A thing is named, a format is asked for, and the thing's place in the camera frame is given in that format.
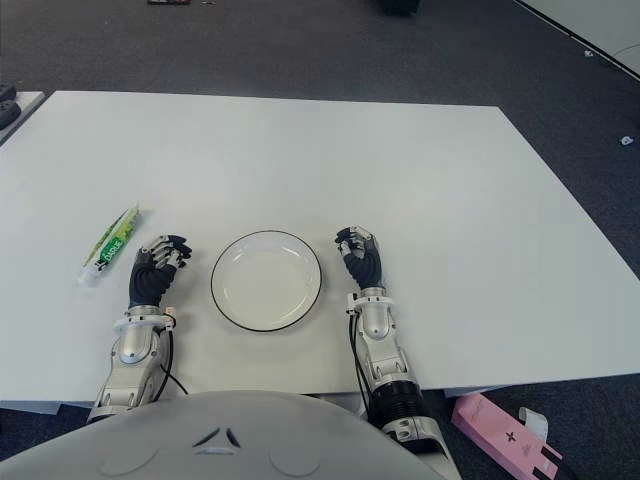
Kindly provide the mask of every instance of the robotic arm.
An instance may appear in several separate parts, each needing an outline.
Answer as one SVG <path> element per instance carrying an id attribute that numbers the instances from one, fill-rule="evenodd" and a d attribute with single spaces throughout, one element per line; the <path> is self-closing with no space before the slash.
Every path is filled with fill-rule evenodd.
<path id="1" fill-rule="evenodd" d="M 362 227 L 340 230 L 335 242 L 347 270 L 360 287 L 347 297 L 349 339 L 369 423 L 434 468 L 443 477 L 460 480 L 447 445 L 430 418 L 391 315 L 393 300 L 382 283 L 376 238 Z"/>
<path id="2" fill-rule="evenodd" d="M 160 300 L 191 256 L 185 242 L 162 235 L 138 250 L 129 281 L 129 309 L 114 326 L 119 338 L 111 348 L 111 373 L 88 423 L 160 397 L 171 371 L 176 326 L 175 311 L 167 308 L 162 313 Z"/>

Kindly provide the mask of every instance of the black object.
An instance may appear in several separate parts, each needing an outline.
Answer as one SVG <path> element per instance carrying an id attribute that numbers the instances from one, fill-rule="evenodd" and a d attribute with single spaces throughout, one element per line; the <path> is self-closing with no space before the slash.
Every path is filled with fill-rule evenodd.
<path id="1" fill-rule="evenodd" d="M 382 266 L 376 242 L 373 237 L 369 240 L 365 239 L 363 242 L 363 256 L 359 257 L 353 253 L 353 251 L 359 249 L 354 241 L 357 236 L 358 234 L 351 232 L 349 228 L 343 228 L 336 234 L 335 242 L 340 245 L 346 241 L 352 251 L 352 253 L 348 253 L 343 257 L 344 264 L 361 289 L 381 287 Z"/>
<path id="2" fill-rule="evenodd" d="M 0 83 L 0 102 L 4 102 L 5 100 L 15 100 L 17 93 L 16 87 L 13 85 Z"/>
<path id="3" fill-rule="evenodd" d="M 379 0 L 386 15 L 410 15 L 418 11 L 420 0 Z"/>
<path id="4" fill-rule="evenodd" d="M 429 417 L 420 387 L 409 381 L 395 381 L 378 387 L 369 405 L 369 423 L 377 428 L 408 417 Z"/>
<path id="5" fill-rule="evenodd" d="M 169 241 L 173 244 L 172 248 L 182 253 L 183 259 L 190 257 L 191 249 L 184 244 L 185 238 L 169 235 Z M 138 305 L 160 306 L 160 299 L 173 282 L 176 272 L 177 268 L 173 265 L 156 268 L 153 254 L 150 251 L 138 250 L 129 280 L 129 308 Z"/>
<path id="6" fill-rule="evenodd" d="M 14 100 L 0 102 L 0 130 L 13 123 L 22 113 Z"/>

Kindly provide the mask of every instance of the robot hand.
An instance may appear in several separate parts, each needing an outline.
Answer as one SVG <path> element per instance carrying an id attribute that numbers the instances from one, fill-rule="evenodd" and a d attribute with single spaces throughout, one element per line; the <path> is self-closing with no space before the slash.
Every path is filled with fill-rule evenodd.
<path id="1" fill-rule="evenodd" d="M 160 300 L 191 257 L 185 242 L 161 235 L 138 250 L 129 281 L 129 310 L 114 326 L 119 338 L 111 348 L 111 373 L 88 422 L 156 401 L 162 394 L 173 363 L 176 320 L 173 309 L 162 313 Z"/>
<path id="2" fill-rule="evenodd" d="M 138 250 L 129 281 L 129 308 L 160 306 L 178 268 L 191 257 L 185 242 L 177 235 L 161 235 Z"/>
<path id="3" fill-rule="evenodd" d="M 356 226 L 340 230 L 335 242 L 347 270 L 362 290 L 382 287 L 382 265 L 376 237 Z"/>

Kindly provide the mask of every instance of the black cable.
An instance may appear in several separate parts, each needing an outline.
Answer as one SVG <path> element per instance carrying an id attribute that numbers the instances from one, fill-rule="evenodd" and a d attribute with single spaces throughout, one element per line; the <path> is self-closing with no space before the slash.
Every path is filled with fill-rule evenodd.
<path id="1" fill-rule="evenodd" d="M 358 329 L 358 319 L 360 318 L 360 314 L 356 314 L 355 318 L 353 319 L 353 333 L 351 334 L 351 349 L 353 351 L 353 356 L 356 360 L 356 368 L 358 369 L 358 371 L 360 372 L 360 375 L 362 376 L 362 380 L 364 382 L 364 386 L 367 389 L 367 395 L 369 396 L 369 398 L 371 398 L 373 396 L 373 393 L 371 392 L 371 387 L 369 387 L 369 382 L 367 381 L 367 377 L 364 374 L 364 369 L 362 368 L 362 364 L 360 363 L 360 357 L 358 357 L 358 352 L 356 350 L 356 330 Z"/>
<path id="2" fill-rule="evenodd" d="M 349 343 L 351 345 L 351 351 L 353 352 L 353 358 L 355 361 L 356 378 L 358 379 L 360 396 L 362 397 L 362 402 L 364 403 L 364 409 L 367 412 L 367 418 L 369 418 L 369 402 L 371 401 L 371 389 L 369 387 L 369 383 L 367 382 L 367 377 L 364 376 L 364 371 L 362 369 L 362 365 L 360 365 L 360 359 L 358 358 L 358 352 L 356 350 L 356 329 L 358 316 L 351 315 L 351 317 L 349 317 Z M 369 397 L 368 399 L 365 398 L 364 390 L 362 389 L 362 381 L 364 381 L 365 387 L 367 389 L 367 395 Z"/>
<path id="3" fill-rule="evenodd" d="M 176 377 L 174 377 L 173 375 L 171 375 L 171 373 L 170 373 L 168 370 L 165 370 L 165 368 L 162 366 L 162 364 L 160 364 L 160 368 L 162 369 L 162 371 L 163 371 L 164 373 L 166 373 L 167 375 L 169 375 L 169 378 L 170 378 L 171 380 L 173 380 L 174 382 L 176 382 L 176 385 L 178 385 L 178 386 L 180 387 L 180 390 L 182 390 L 182 391 L 184 392 L 184 394 L 185 394 L 185 395 L 189 395 L 189 392 L 187 392 L 187 389 L 186 389 L 186 388 L 184 388 L 184 385 L 182 385 L 182 384 L 180 383 L 180 381 L 179 381 Z"/>
<path id="4" fill-rule="evenodd" d="M 173 315 L 171 315 L 169 313 L 163 313 L 162 316 L 163 317 L 169 317 L 171 320 L 173 320 L 173 328 L 176 328 L 176 326 L 178 325 L 178 321 L 176 320 L 176 317 L 174 317 Z"/>
<path id="5" fill-rule="evenodd" d="M 160 388 L 158 389 L 158 393 L 153 397 L 152 402 L 157 402 L 164 391 L 164 387 L 167 384 L 167 380 L 169 380 L 169 375 L 171 375 L 171 367 L 173 366 L 173 332 L 169 330 L 169 364 L 167 365 L 167 369 L 164 370 L 164 378 L 162 379 L 162 383 L 160 384 Z"/>
<path id="6" fill-rule="evenodd" d="M 636 43 L 635 45 L 629 45 L 628 47 L 622 48 L 617 52 L 612 53 L 611 56 L 615 58 L 616 56 L 620 55 L 622 52 L 626 52 L 627 50 L 631 50 L 632 48 L 638 48 L 638 47 L 640 47 L 640 43 Z"/>

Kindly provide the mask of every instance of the plate rim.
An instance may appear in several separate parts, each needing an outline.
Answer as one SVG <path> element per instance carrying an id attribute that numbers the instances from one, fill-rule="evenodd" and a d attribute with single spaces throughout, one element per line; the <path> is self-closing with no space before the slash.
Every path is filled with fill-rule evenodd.
<path id="1" fill-rule="evenodd" d="M 243 238 L 250 237 L 251 235 L 256 235 L 258 233 L 281 233 L 281 234 L 284 234 L 284 235 L 289 235 L 289 236 L 295 238 L 296 240 L 299 240 L 304 245 L 306 245 L 307 248 L 313 254 L 313 257 L 316 259 L 316 264 L 318 265 L 318 272 L 320 273 L 320 282 L 318 283 L 318 291 L 316 292 L 316 296 L 313 299 L 313 302 L 311 302 L 311 304 L 309 305 L 309 308 L 307 308 L 307 310 L 305 310 L 305 312 L 302 315 L 300 315 L 297 319 L 295 319 L 293 322 L 291 322 L 291 323 L 289 323 L 289 324 L 287 324 L 287 325 L 285 325 L 283 327 L 271 328 L 269 330 L 258 330 L 258 329 L 255 329 L 255 328 L 249 328 L 249 327 L 246 327 L 244 325 L 240 325 L 239 323 L 234 322 L 231 318 L 229 318 L 229 316 L 226 313 L 224 313 L 222 308 L 220 308 L 220 305 L 218 304 L 218 301 L 216 300 L 216 294 L 213 292 L 213 275 L 216 272 L 216 267 L 218 266 L 218 263 L 220 263 L 220 259 L 224 256 L 225 253 L 227 253 L 227 250 L 229 250 L 233 245 L 238 243 L 240 240 L 242 240 Z M 247 233 L 246 235 L 243 235 L 242 237 L 238 237 L 236 240 L 234 240 L 229 245 L 227 245 L 227 247 L 220 253 L 220 255 L 218 255 L 218 259 L 216 260 L 216 263 L 213 265 L 213 270 L 211 270 L 211 278 L 209 279 L 209 290 L 211 290 L 211 298 L 213 298 L 213 303 L 215 303 L 216 308 L 218 309 L 218 311 L 222 314 L 222 316 L 224 318 L 226 318 L 231 323 L 233 323 L 234 325 L 236 325 L 236 326 L 238 326 L 238 327 L 240 327 L 240 328 L 242 328 L 244 330 L 248 330 L 250 332 L 265 333 L 265 332 L 277 332 L 278 330 L 283 330 L 285 328 L 289 328 L 289 327 L 295 325 L 296 323 L 298 323 L 300 320 L 302 320 L 307 315 L 307 313 L 309 313 L 311 311 L 313 306 L 316 304 L 316 301 L 318 300 L 318 297 L 320 296 L 320 291 L 322 290 L 322 281 L 323 281 L 323 275 L 322 275 L 322 267 L 320 266 L 320 260 L 318 259 L 318 255 L 316 255 L 316 252 L 313 250 L 313 248 L 311 248 L 311 245 L 309 245 L 307 242 L 305 242 L 303 239 L 301 239 L 297 235 L 294 235 L 293 233 L 285 232 L 283 230 L 257 230 L 255 232 Z"/>

